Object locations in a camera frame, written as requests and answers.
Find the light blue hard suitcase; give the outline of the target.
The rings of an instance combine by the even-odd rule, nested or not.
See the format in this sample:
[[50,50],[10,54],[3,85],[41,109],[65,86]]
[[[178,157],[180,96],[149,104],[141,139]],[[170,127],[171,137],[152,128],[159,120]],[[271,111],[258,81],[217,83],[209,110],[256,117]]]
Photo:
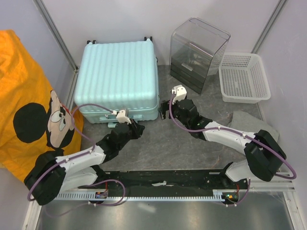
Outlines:
[[110,111],[126,109],[135,121],[158,117],[159,82],[151,37],[142,41],[87,41],[74,92],[74,102],[92,124],[116,123]]

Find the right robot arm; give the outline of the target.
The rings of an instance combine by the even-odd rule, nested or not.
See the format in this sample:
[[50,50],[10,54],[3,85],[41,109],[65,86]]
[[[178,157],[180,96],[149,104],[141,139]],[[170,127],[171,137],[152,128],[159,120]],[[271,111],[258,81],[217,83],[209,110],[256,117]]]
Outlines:
[[224,188],[253,176],[269,182],[286,160],[286,154],[268,131],[245,132],[218,124],[201,116],[190,99],[162,101],[159,112],[162,119],[172,119],[194,138],[225,145],[245,156],[245,160],[230,162],[223,168],[219,181]]

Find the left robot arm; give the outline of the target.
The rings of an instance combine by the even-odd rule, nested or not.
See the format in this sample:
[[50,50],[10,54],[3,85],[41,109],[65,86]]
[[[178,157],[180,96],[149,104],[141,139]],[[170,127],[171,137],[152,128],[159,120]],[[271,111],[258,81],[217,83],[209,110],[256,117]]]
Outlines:
[[59,193],[79,186],[101,188],[105,184],[105,176],[100,164],[117,157],[123,147],[129,141],[139,139],[144,130],[143,125],[130,120],[129,123],[118,123],[88,149],[66,156],[61,156],[59,151],[39,155],[24,180],[29,189],[28,200],[44,206]]

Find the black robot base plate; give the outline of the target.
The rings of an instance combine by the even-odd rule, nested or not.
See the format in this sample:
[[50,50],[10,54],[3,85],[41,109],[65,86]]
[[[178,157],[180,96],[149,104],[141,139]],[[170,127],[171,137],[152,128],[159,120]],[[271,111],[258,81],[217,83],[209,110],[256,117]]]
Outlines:
[[110,171],[100,175],[97,185],[111,195],[166,194],[166,195],[210,195],[215,190],[228,190],[235,194],[247,189],[247,179],[232,182],[222,169],[214,170],[151,170]]

